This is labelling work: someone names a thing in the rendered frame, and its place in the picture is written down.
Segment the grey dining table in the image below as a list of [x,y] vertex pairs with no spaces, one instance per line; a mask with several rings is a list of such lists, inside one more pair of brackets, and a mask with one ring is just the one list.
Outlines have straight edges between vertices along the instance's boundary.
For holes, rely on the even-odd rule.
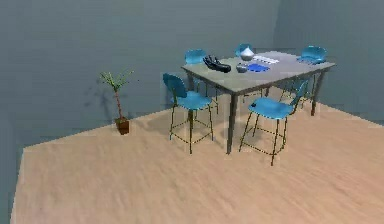
[[229,73],[210,70],[204,63],[186,64],[182,66],[182,69],[188,75],[190,90],[194,88],[193,78],[198,78],[209,85],[217,86],[221,91],[230,95],[229,125],[227,129],[227,154],[230,154],[232,151],[234,125],[239,96],[262,88],[269,89],[272,85],[282,80],[289,80],[295,77],[311,77],[312,75],[319,74],[319,77],[316,79],[315,90],[312,95],[311,115],[314,116],[323,78],[325,74],[333,66],[335,66],[335,63],[332,62],[324,62],[316,65],[300,63],[297,61],[296,55],[277,51],[259,53],[259,56],[277,59],[278,63],[270,65],[270,69],[268,71],[261,73],[239,73],[236,70],[236,65],[240,62],[238,57],[221,59],[221,62],[232,67]]

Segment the black sculpture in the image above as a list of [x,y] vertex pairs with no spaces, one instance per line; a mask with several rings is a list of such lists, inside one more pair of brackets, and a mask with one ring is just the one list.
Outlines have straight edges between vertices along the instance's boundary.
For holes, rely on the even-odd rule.
[[212,58],[210,55],[203,58],[203,62],[206,66],[215,71],[229,73],[231,71],[231,66],[228,64],[222,64],[216,57]]

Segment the potted house plant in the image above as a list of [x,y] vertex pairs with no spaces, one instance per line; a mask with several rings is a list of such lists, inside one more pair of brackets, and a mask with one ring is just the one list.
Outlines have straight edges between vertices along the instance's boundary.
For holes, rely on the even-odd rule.
[[111,72],[101,72],[100,79],[104,84],[109,85],[114,93],[117,103],[118,117],[114,119],[116,128],[121,135],[128,134],[130,131],[129,119],[123,115],[122,106],[120,101],[119,90],[128,83],[127,77],[132,74],[132,71],[125,71],[118,75]]

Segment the blue book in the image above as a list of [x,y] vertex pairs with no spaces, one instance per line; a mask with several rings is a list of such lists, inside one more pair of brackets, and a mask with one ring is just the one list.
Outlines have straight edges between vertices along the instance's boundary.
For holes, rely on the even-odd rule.
[[247,69],[252,72],[265,72],[269,70],[269,67],[263,66],[257,63],[249,64]]

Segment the white newspaper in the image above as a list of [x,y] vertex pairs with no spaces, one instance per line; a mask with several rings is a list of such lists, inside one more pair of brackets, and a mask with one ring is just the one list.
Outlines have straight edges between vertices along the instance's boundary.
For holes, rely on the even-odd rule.
[[276,64],[279,62],[279,60],[277,60],[277,59],[268,58],[268,57],[264,57],[264,56],[260,56],[260,55],[253,56],[252,60],[256,60],[256,61],[266,63],[266,64]]

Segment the blue chair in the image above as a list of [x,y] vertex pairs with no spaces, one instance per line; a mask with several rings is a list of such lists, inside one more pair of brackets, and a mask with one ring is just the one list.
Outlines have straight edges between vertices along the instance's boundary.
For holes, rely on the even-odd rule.
[[[203,62],[203,58],[206,57],[206,51],[203,49],[190,49],[187,50],[184,54],[184,59],[186,64],[199,64]],[[200,81],[198,79],[192,79],[194,84],[194,89],[196,91],[200,90]],[[219,113],[219,104],[217,102],[218,100],[218,89],[215,89],[215,99],[213,100],[214,106],[216,108],[216,113]]]
[[252,50],[252,45],[249,43],[241,43],[238,45],[238,47],[235,49],[235,56],[239,57],[241,55],[241,52],[244,51],[246,48],[249,48]]
[[[297,58],[297,61],[308,65],[321,64],[326,61],[326,54],[327,51],[323,47],[308,46],[302,50],[301,55]],[[283,86],[280,100],[282,100],[283,97],[293,98],[292,94],[299,89],[301,81],[302,78],[295,78],[287,81]],[[312,88],[308,89],[308,87],[305,87],[304,95],[300,99],[302,103],[307,100],[312,100],[315,90],[316,77],[313,76],[309,78],[309,82],[312,83]]]
[[[298,103],[307,90],[308,82],[308,79],[299,81],[295,97],[290,103],[283,103],[269,97],[261,97],[254,100],[248,106],[250,113],[247,118],[244,132],[240,138],[239,151],[241,151],[244,146],[251,147],[253,150],[269,155],[271,157],[271,164],[274,164],[275,156],[278,155],[286,145],[288,117],[296,112]],[[260,117],[274,120],[276,122],[275,131],[269,131],[259,127],[258,123]],[[249,132],[252,132],[252,135],[255,135],[257,130],[274,136],[274,145],[271,152],[267,152],[245,141],[245,137]]]
[[[213,121],[212,121],[212,110],[211,103],[212,99],[209,97],[202,96],[196,91],[186,90],[183,80],[174,74],[164,73],[162,75],[162,80],[167,90],[172,94],[170,102],[172,103],[172,112],[171,112],[171,124],[169,129],[169,139],[172,139],[173,136],[183,141],[189,145],[189,153],[192,153],[192,145],[200,142],[204,138],[210,136],[211,140],[214,140],[213,132]],[[174,124],[175,118],[175,108],[181,107],[188,111],[187,119],[179,124]],[[195,115],[195,112],[200,110],[207,109],[209,113],[209,123],[204,123],[200,121]],[[194,123],[197,122],[210,129],[208,134],[205,134],[197,140],[193,140],[193,129]],[[188,123],[189,124],[189,139],[183,139],[181,136],[174,132],[174,129]]]

